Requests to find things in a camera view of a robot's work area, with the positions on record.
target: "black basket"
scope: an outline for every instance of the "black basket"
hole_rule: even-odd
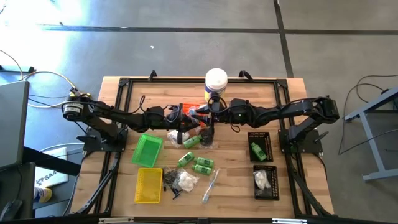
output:
[[[249,153],[251,162],[273,162],[271,139],[268,132],[248,132]],[[256,143],[267,155],[267,159],[260,161],[256,154],[251,150],[251,143]]]
[[[268,182],[271,184],[271,188],[264,189],[262,194],[258,194],[261,189],[257,186],[253,174],[254,198],[258,200],[279,200],[278,173],[276,171],[276,166],[253,166],[253,172],[259,170],[265,170],[267,172],[267,178]]]

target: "wooden table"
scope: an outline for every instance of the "wooden table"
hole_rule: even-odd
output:
[[[104,77],[99,100],[113,105],[118,90],[120,77]],[[307,97],[303,79],[288,78],[291,100]],[[165,106],[178,103],[204,104],[204,87],[201,83],[135,83],[132,89],[130,111],[138,107],[139,99],[146,96],[144,108],[150,106]],[[272,107],[276,105],[274,89],[265,84],[228,84],[224,99],[233,98],[249,100],[256,106]],[[296,123],[305,117],[297,117]],[[131,157],[140,134],[129,131],[127,146],[119,167],[118,181],[114,194],[112,216],[129,217],[293,217],[292,198],[290,196],[289,181],[284,155],[280,152],[277,130],[279,122],[272,121],[258,129],[241,126],[241,132],[235,133],[229,125],[215,126],[215,149],[191,150],[176,149],[167,139],[167,131],[149,130],[164,139],[164,147],[159,153],[156,167],[175,167],[177,161],[188,151],[195,156],[213,159],[215,166],[220,168],[216,185],[211,192],[209,202],[202,205],[201,198],[209,184],[209,177],[196,174],[200,177],[197,186],[190,193],[184,193],[176,200],[172,200],[171,190],[162,192],[159,204],[136,204],[134,194],[139,166],[131,163]],[[252,168],[254,163],[249,160],[248,131],[268,131],[271,135],[274,161],[266,165],[277,166],[279,181],[279,201],[264,201],[254,199],[254,182]],[[71,211],[77,211],[94,192],[100,179],[104,153],[95,152],[86,158],[81,166],[75,196]],[[302,154],[305,177],[308,188],[312,191],[323,207],[333,213],[328,184],[321,162],[312,154]],[[194,174],[190,166],[186,170]],[[297,186],[300,208],[304,211],[302,192]],[[104,190],[103,206],[106,204],[108,187]]]

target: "gray floor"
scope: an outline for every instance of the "gray floor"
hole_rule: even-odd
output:
[[[25,2],[21,6],[8,0],[0,15],[0,22],[7,25],[6,28],[0,26],[1,31],[4,29],[0,35],[1,48],[21,64],[66,75],[79,89],[94,97],[98,96],[104,75],[148,75],[153,69],[162,76],[204,75],[213,67],[221,67],[231,76],[236,76],[241,69],[255,77],[287,76],[278,34],[56,32],[27,26],[62,22],[103,27],[276,29],[271,0],[54,2]],[[397,1],[279,2],[286,29],[398,29]],[[50,16],[43,16],[40,13],[43,9],[47,9]],[[330,95],[338,102],[341,114],[348,90],[361,77],[392,75],[398,71],[398,35],[287,35],[287,45],[294,77],[304,78],[308,95]],[[12,63],[3,55],[0,62]],[[16,74],[2,74],[0,83],[18,78]],[[37,75],[30,80],[32,94],[62,96],[68,92],[68,85],[52,75]],[[365,82],[391,88],[397,81],[398,78],[370,78]],[[372,87],[360,89],[366,99],[380,94]],[[352,94],[346,113],[363,104]],[[398,178],[365,184],[361,176],[376,171],[370,147],[363,144],[338,156],[341,125],[339,121],[319,127],[330,132],[323,139],[323,147],[335,213],[341,217],[396,222]],[[355,121],[346,127],[345,148],[366,139],[361,123]],[[26,146],[41,149],[77,142],[77,134],[81,131],[65,121],[60,111],[29,108]],[[388,166],[396,168],[396,161]],[[47,209],[37,214],[59,215],[59,211],[63,210]]]

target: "wire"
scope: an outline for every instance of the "wire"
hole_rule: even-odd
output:
[[[5,51],[3,51],[3,50],[0,50],[0,51],[3,52],[4,54],[6,54],[9,58],[11,58],[11,59],[17,64],[17,66],[18,66],[18,68],[19,68],[19,73],[21,74],[21,78],[24,77],[23,74],[22,74],[21,66],[19,66],[17,60],[15,60],[13,57],[11,57],[11,55],[5,53]]]
[[[362,78],[360,78],[360,79],[358,80],[357,85],[360,84],[361,81],[362,81],[363,79],[369,78],[369,77],[388,78],[388,77],[398,77],[398,75],[366,75],[366,76],[364,76],[364,77],[362,77]],[[380,90],[382,90],[382,91],[384,91],[382,88],[380,88],[380,87],[378,87],[378,86],[376,86],[376,85],[373,85],[373,86],[376,87],[376,88],[378,88],[378,89],[380,89]],[[356,89],[356,94],[358,95],[359,99],[361,99],[362,101],[364,101],[365,103],[367,103],[367,101],[364,100],[364,99],[362,99],[361,96],[359,95],[358,88]]]
[[[322,163],[322,165],[323,165],[323,169],[325,170],[325,177],[326,177],[326,180],[328,180],[328,173],[327,173],[327,171],[326,171],[326,165],[325,165],[323,159],[322,159],[318,154],[316,154],[316,153],[313,153],[313,155],[316,156],[316,157],[319,159],[319,161],[321,161],[321,163]]]
[[[39,96],[39,95],[33,95],[33,94],[29,94],[29,96],[40,97],[40,98],[47,98],[47,99],[59,99],[59,98],[66,98],[66,97],[69,97],[69,95],[67,95],[67,96]]]
[[[349,92],[347,93],[347,97],[346,97],[346,100],[345,100],[345,102],[344,102],[344,108],[343,108],[343,116],[342,116],[342,118],[343,118],[343,127],[342,127],[342,129],[341,129],[341,140],[340,140],[340,146],[339,146],[339,148],[338,148],[338,154],[339,154],[339,155],[340,155],[341,147],[343,146],[343,141],[344,141],[344,131],[345,131],[345,124],[346,124],[344,118],[345,118],[345,116],[346,116],[346,108],[347,108],[348,97],[349,97],[349,94],[350,94],[356,87],[361,86],[361,85],[373,86],[373,84],[370,84],[370,83],[360,83],[360,84],[357,84],[357,85],[355,85],[354,87],[352,87],[352,88],[349,90]]]
[[[19,174],[19,186],[18,186],[18,193],[17,193],[16,199],[18,199],[19,193],[21,192],[21,188],[22,188],[22,174],[21,174],[21,171],[19,170],[19,166],[17,167],[17,171]]]
[[[73,196],[75,195],[75,190],[76,190],[76,186],[77,186],[77,180],[79,179],[79,176],[80,176],[80,174],[78,174],[76,176],[75,183],[73,184],[73,188],[72,188],[72,193],[71,193],[70,198],[69,198],[69,202],[67,204],[67,207],[63,211],[62,216],[65,216],[67,214],[67,212],[69,210],[69,207],[72,204],[72,199],[73,199]]]
[[[294,100],[294,101],[290,101],[290,102],[286,103],[285,105],[281,106],[279,108],[279,112],[281,113],[288,105],[291,105],[292,103],[295,103],[295,102],[298,102],[298,101],[302,101],[302,100],[316,100],[316,99],[319,99],[319,98],[321,98],[321,97],[318,97],[318,98],[302,98],[302,99],[297,99],[297,100]],[[254,122],[257,122],[257,120],[261,116],[263,116],[264,114],[267,114],[267,113],[268,113],[268,111],[265,111],[265,112],[262,112],[261,114],[257,115],[257,117],[254,119]]]
[[[44,152],[44,151],[47,151],[47,150],[49,150],[49,149],[52,149],[52,148],[55,148],[55,147],[61,147],[61,146],[76,146],[76,145],[84,145],[84,143],[79,143],[79,142],[76,142],[76,143],[64,143],[64,144],[57,144],[57,145],[54,145],[54,146],[49,146],[49,147],[46,147],[46,148],[44,148],[44,149],[41,149],[41,150],[39,150],[39,152]]]
[[[379,137],[379,136],[382,136],[382,135],[384,135],[384,134],[388,134],[388,133],[391,133],[391,132],[394,132],[394,131],[398,131],[398,129],[393,129],[393,130],[386,131],[386,132],[383,132],[383,133],[381,133],[381,134],[378,134],[377,136],[373,136],[373,137],[369,138],[368,140],[365,140],[365,141],[363,141],[363,142],[360,142],[360,143],[356,144],[355,146],[352,146],[352,147],[350,147],[349,149],[347,149],[347,150],[345,150],[345,151],[339,153],[339,155],[341,155],[341,154],[343,154],[343,153],[346,153],[346,152],[348,152],[348,151],[354,149],[356,146],[360,146],[360,145],[362,145],[362,144],[364,144],[364,143],[366,143],[366,142],[368,142],[368,141],[370,141],[370,140],[372,140],[372,139],[374,139],[374,138],[377,138],[377,137]]]
[[[77,123],[76,121],[74,121],[74,122],[75,122],[75,124],[77,124],[77,126],[79,126],[79,128],[80,128],[86,135],[88,135],[88,133],[80,126],[79,123]]]
[[[239,126],[233,125],[233,124],[232,124],[232,116],[229,117],[229,123],[230,123],[230,125],[231,125],[232,131],[234,131],[234,132],[236,132],[236,133],[241,132],[241,128],[240,128]]]
[[[31,101],[33,101],[33,102],[40,103],[40,104],[43,104],[43,105],[47,105],[49,108],[61,109],[61,108],[57,108],[57,106],[55,106],[55,105],[48,105],[48,104],[46,104],[46,103],[43,103],[43,102],[40,102],[40,101],[37,101],[37,100],[32,100],[32,99],[30,99],[30,98],[28,98],[28,100],[31,100]]]
[[[17,66],[18,66],[18,68],[19,68],[19,73],[20,73],[20,75],[21,75],[21,79],[20,79],[20,80],[28,79],[28,78],[31,77],[32,75],[35,75],[35,74],[38,74],[38,73],[51,73],[51,74],[58,75],[58,76],[62,77],[64,80],[66,80],[66,81],[70,84],[70,86],[71,86],[72,88],[76,89],[76,86],[75,86],[65,75],[59,74],[59,73],[57,73],[57,72],[51,72],[51,71],[36,71],[36,72],[32,72],[32,73],[27,74],[26,76],[24,76],[23,73],[22,73],[21,66],[19,66],[18,62],[17,62],[13,57],[11,57],[9,54],[5,53],[5,51],[3,51],[3,50],[0,50],[0,51],[1,51],[2,53],[6,54],[8,57],[10,57],[10,58],[17,64]],[[57,104],[54,104],[54,105],[47,105],[47,104],[45,104],[45,103],[41,103],[41,104],[46,105],[46,106],[37,106],[37,105],[29,104],[29,103],[28,103],[28,105],[31,106],[31,107],[34,107],[34,108],[54,108],[54,107],[57,107],[57,106],[62,105],[64,102],[57,103]]]

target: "green small bottle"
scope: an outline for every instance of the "green small bottle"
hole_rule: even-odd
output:
[[[193,158],[195,158],[195,156],[193,155],[192,152],[188,152],[186,153],[185,156],[183,156],[177,163],[177,167],[183,167],[185,165],[187,165],[187,163],[189,163]]]
[[[211,168],[209,168],[209,167],[205,167],[205,166],[196,164],[196,165],[192,165],[191,168],[199,174],[205,174],[205,175],[211,174]]]
[[[194,137],[192,137],[192,138],[186,140],[186,141],[184,142],[184,146],[185,146],[186,149],[189,149],[189,148],[191,148],[192,146],[198,144],[198,143],[200,142],[201,139],[202,139],[202,136],[201,136],[201,135],[194,136]]]
[[[214,161],[212,159],[205,159],[203,157],[196,157],[194,161],[201,166],[213,168]]]
[[[251,145],[251,150],[255,153],[255,155],[259,158],[260,161],[263,161],[264,159],[267,159],[267,155],[261,150],[260,146],[258,146],[256,143],[252,143]]]

